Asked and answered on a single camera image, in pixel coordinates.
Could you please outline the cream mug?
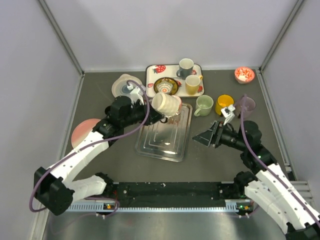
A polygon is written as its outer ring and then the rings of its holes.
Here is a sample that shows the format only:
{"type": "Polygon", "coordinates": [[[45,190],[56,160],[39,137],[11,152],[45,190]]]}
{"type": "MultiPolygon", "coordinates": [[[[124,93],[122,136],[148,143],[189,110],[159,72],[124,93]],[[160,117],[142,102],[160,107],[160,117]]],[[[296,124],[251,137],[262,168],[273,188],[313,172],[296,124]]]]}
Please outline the cream mug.
{"type": "Polygon", "coordinates": [[[158,92],[153,97],[151,105],[160,114],[166,117],[173,117],[175,116],[174,100],[172,95],[158,92]]]}

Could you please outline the green mug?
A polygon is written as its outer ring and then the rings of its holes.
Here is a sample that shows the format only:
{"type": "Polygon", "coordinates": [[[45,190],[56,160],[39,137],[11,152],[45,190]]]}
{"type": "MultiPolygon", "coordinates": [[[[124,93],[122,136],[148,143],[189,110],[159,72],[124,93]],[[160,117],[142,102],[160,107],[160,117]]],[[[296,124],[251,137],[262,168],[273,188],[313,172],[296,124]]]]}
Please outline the green mug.
{"type": "Polygon", "coordinates": [[[214,100],[208,95],[201,95],[196,99],[196,107],[194,111],[195,117],[206,117],[210,114],[214,100]]]}

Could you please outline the yellow mug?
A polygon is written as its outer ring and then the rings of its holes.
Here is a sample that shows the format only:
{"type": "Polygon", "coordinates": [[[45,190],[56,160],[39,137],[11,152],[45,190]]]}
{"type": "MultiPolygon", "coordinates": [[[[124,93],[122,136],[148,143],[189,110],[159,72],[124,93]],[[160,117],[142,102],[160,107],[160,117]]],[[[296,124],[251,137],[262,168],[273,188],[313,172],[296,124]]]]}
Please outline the yellow mug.
{"type": "Polygon", "coordinates": [[[217,98],[215,104],[215,112],[220,116],[222,114],[222,109],[234,104],[234,99],[227,94],[222,94],[217,98]]]}

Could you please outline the pink mug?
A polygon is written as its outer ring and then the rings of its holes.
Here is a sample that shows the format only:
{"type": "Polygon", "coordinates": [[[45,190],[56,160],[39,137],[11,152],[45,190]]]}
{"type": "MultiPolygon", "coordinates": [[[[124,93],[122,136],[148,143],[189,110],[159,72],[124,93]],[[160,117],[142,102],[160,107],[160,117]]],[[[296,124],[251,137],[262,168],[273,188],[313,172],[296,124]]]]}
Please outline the pink mug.
{"type": "Polygon", "coordinates": [[[182,100],[179,96],[172,95],[174,98],[174,114],[177,116],[181,113],[182,109],[182,100]]]}

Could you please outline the purple mug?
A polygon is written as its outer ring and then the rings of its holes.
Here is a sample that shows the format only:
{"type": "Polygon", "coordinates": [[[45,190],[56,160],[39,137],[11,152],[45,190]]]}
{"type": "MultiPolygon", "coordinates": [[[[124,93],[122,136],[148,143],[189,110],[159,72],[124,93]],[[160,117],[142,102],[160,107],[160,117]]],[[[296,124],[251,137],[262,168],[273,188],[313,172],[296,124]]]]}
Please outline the purple mug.
{"type": "MultiPolygon", "coordinates": [[[[235,106],[234,112],[239,119],[241,118],[243,101],[244,101],[244,98],[242,97],[241,99],[237,100],[234,104],[235,106]]],[[[247,96],[244,104],[243,118],[244,119],[248,118],[252,114],[252,112],[255,110],[255,108],[256,108],[256,102],[252,98],[247,96]]]]}

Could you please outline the light blue mug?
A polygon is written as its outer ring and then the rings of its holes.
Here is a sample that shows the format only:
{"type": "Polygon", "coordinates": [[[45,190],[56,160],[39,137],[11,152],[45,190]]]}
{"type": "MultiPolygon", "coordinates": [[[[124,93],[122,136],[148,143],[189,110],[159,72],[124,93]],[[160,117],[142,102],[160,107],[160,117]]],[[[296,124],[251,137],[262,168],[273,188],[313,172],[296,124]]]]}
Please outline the light blue mug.
{"type": "Polygon", "coordinates": [[[130,95],[120,95],[120,96],[118,96],[118,98],[124,98],[124,97],[126,97],[126,98],[129,98],[130,99],[130,95]]]}

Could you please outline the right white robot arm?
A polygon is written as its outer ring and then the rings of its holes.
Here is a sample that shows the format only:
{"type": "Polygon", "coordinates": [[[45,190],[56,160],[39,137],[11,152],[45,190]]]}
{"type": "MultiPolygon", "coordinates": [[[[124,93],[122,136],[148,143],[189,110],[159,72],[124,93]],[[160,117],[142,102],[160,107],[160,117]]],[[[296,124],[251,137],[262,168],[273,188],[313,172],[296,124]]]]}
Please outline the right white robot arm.
{"type": "Polygon", "coordinates": [[[261,137],[258,125],[246,120],[238,131],[229,123],[215,121],[192,139],[206,147],[225,145],[241,151],[240,158],[249,171],[239,172],[234,178],[234,194],[258,204],[287,240],[318,240],[319,212],[291,184],[275,157],[262,145],[261,137]]]}

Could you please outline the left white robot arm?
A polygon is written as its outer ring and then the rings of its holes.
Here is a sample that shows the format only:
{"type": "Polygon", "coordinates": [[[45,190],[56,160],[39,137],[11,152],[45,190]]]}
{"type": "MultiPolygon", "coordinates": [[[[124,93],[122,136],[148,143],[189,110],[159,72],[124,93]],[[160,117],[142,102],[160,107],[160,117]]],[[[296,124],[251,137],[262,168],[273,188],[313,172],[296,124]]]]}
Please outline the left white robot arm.
{"type": "Polygon", "coordinates": [[[75,180],[75,177],[100,153],[117,140],[125,138],[126,127],[138,124],[153,125],[168,117],[164,105],[157,100],[118,96],[105,109],[105,117],[89,131],[77,147],[49,168],[38,168],[33,177],[31,199],[38,200],[55,216],[63,214],[72,203],[87,197],[100,195],[109,198],[114,191],[109,178],[103,173],[75,180]]]}

